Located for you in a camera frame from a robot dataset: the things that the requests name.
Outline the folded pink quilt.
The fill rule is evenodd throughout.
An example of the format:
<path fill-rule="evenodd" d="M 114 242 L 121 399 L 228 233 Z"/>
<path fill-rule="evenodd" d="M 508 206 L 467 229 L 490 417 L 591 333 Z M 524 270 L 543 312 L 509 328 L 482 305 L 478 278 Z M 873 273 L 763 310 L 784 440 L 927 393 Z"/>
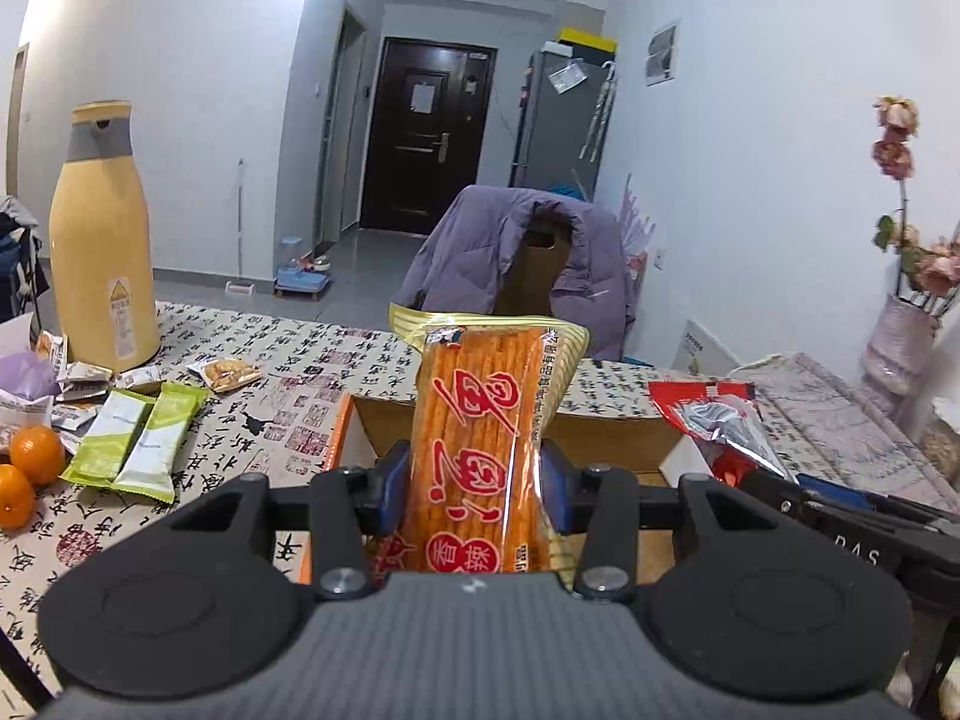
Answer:
<path fill-rule="evenodd" d="M 957 491 L 900 427 L 811 356 L 768 356 L 726 377 L 755 387 L 768 439 L 791 472 L 958 511 Z"/>

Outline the orange spicy strips snack bag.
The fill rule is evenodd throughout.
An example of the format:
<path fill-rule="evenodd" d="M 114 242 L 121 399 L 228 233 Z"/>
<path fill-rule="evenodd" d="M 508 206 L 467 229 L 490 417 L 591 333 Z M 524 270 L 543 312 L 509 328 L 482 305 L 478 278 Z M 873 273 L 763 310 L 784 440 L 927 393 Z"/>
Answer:
<path fill-rule="evenodd" d="M 589 330 L 544 316 L 400 305 L 389 309 L 389 322 L 421 361 L 405 512 L 377 542 L 374 575 L 555 569 L 540 442 Z"/>

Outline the wooden chair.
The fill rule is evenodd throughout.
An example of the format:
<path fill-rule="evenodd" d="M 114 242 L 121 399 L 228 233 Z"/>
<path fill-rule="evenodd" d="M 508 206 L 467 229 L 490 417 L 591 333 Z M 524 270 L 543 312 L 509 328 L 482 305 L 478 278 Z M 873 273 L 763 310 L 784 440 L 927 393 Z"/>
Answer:
<path fill-rule="evenodd" d="M 553 316 L 550 294 L 571 252 L 571 226 L 558 216 L 534 216 L 496 294 L 495 316 Z"/>

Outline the grey refrigerator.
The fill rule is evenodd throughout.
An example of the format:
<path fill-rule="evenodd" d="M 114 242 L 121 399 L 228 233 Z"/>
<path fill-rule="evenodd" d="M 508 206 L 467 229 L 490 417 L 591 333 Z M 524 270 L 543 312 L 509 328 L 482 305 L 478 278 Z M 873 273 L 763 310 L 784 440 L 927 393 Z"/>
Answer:
<path fill-rule="evenodd" d="M 615 55 L 547 41 L 530 56 L 511 187 L 590 202 L 617 86 Z"/>

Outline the orange mandarin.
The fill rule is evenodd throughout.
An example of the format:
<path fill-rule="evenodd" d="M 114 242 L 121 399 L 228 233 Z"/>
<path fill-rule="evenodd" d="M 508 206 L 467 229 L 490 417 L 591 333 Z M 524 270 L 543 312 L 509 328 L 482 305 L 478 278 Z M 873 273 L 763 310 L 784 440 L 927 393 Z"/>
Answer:
<path fill-rule="evenodd" d="M 65 447 L 52 427 L 21 427 L 10 440 L 11 465 L 16 466 L 34 486 L 49 486 L 67 466 Z"/>
<path fill-rule="evenodd" d="M 0 465 L 0 528 L 20 530 L 28 525 L 36 507 L 36 493 L 20 468 Z"/>

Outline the purple tissue paper bag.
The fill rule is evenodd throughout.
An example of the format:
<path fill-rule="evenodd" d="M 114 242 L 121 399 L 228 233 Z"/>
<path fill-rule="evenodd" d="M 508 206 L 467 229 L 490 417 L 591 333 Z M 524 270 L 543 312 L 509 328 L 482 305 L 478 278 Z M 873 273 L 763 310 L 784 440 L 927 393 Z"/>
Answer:
<path fill-rule="evenodd" d="M 2 431 L 52 426 L 67 366 L 67 340 L 39 327 L 34 312 L 2 323 Z"/>

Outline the dark entrance door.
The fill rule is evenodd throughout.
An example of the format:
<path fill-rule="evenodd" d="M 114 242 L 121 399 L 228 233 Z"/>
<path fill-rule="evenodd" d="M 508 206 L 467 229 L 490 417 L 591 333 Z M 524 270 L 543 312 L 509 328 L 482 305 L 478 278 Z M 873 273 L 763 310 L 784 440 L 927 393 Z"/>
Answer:
<path fill-rule="evenodd" d="M 491 47 L 384 41 L 361 226 L 426 236 L 477 181 L 495 65 Z"/>

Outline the red silver snack bag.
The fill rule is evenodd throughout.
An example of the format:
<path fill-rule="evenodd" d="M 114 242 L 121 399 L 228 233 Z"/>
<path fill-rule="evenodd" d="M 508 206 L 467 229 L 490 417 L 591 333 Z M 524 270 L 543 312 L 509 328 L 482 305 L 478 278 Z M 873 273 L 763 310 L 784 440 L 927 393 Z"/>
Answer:
<path fill-rule="evenodd" d="M 750 472 L 794 483 L 766 434 L 751 383 L 656 380 L 649 398 L 665 421 L 697 444 L 704 471 L 740 488 Z"/>

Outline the wall electrical panel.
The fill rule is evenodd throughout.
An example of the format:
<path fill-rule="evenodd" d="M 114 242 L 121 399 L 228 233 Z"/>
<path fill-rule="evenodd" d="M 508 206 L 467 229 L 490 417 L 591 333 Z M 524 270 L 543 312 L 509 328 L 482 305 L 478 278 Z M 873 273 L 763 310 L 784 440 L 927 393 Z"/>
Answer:
<path fill-rule="evenodd" d="M 659 29 L 651 37 L 651 41 L 647 44 L 646 67 L 644 67 L 647 86 L 656 86 L 674 80 L 677 34 L 679 34 L 679 23 L 674 21 Z"/>

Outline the yellow box on refrigerator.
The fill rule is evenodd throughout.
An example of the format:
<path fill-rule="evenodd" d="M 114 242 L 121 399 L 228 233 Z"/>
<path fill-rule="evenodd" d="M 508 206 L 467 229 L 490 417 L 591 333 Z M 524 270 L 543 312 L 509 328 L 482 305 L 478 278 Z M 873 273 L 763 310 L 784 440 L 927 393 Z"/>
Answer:
<path fill-rule="evenodd" d="M 592 34 L 592 32 L 572 28 L 571 26 L 563 26 L 558 29 L 556 41 L 584 47 L 585 49 L 598 50 L 599 52 L 605 52 L 605 54 L 615 54 L 617 52 L 617 43 L 610 37 L 599 36 L 599 34 Z"/>

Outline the pink textured vase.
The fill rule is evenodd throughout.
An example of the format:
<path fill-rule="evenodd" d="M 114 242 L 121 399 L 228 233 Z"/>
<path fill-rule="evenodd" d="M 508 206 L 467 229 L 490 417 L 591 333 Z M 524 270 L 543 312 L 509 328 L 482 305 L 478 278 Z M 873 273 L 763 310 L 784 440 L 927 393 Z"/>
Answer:
<path fill-rule="evenodd" d="M 889 296 L 862 353 L 867 379 L 895 398 L 914 394 L 931 359 L 939 320 L 918 305 Z"/>

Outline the orange cardboard pumpkin box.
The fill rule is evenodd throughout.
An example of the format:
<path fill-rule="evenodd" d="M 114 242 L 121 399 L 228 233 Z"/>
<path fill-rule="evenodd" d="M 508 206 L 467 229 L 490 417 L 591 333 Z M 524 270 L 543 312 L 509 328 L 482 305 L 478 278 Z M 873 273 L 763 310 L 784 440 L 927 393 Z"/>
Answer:
<path fill-rule="evenodd" d="M 448 407 L 430 395 L 424 400 L 373 400 L 347 394 L 338 407 L 337 422 L 327 445 L 324 472 L 309 481 L 309 556 L 301 575 L 322 598 L 359 598 L 374 589 L 373 564 L 364 551 L 361 533 L 368 473 L 396 440 L 410 442 L 409 493 L 415 494 L 418 520 L 439 518 L 436 536 L 415 535 L 400 540 L 400 555 L 420 566 L 434 544 L 432 556 L 441 571 L 526 572 L 550 567 L 545 553 L 530 554 L 529 546 L 548 544 L 540 505 L 529 500 L 509 514 L 521 523 L 523 543 L 516 546 L 501 525 L 483 525 L 470 501 L 475 489 L 466 481 L 466 468 L 454 454 L 466 443 L 444 434 L 446 418 L 434 416 Z M 674 484 L 682 473 L 704 473 L 703 457 L 692 439 L 664 418 L 597 418 L 555 416 L 547 437 L 562 447 L 574 465 L 600 463 L 623 468 L 652 483 Z"/>

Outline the purple down jacket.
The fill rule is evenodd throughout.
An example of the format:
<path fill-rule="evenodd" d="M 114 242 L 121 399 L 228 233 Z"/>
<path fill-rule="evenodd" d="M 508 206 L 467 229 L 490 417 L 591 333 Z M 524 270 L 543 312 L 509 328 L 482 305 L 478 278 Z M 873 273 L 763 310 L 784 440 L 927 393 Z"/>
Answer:
<path fill-rule="evenodd" d="M 469 185 L 413 257 L 392 302 L 425 312 L 491 314 L 536 221 L 568 231 L 548 313 L 589 330 L 587 354 L 616 361 L 635 321 L 617 218 L 601 206 L 535 188 Z"/>

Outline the oat crisps packet on table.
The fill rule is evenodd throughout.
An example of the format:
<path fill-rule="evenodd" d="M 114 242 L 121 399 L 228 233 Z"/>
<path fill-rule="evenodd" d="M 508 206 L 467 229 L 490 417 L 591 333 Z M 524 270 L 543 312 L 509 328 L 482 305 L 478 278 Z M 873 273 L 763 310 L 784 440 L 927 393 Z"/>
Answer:
<path fill-rule="evenodd" d="M 263 378 L 263 372 L 236 358 L 195 359 L 187 371 L 197 376 L 215 395 L 226 395 Z"/>

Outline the small green snack bar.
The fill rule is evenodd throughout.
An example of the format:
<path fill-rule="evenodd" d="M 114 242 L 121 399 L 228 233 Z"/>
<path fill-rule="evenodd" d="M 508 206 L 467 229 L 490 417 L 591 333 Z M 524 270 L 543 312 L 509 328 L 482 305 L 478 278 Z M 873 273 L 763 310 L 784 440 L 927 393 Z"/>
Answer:
<path fill-rule="evenodd" d="M 139 494 L 161 504 L 172 504 L 176 497 L 172 466 L 185 433 L 205 400 L 203 387 L 163 383 L 137 442 L 110 487 L 119 493 Z"/>
<path fill-rule="evenodd" d="M 109 488 L 153 405 L 155 399 L 146 395 L 112 390 L 60 478 L 80 486 Z"/>

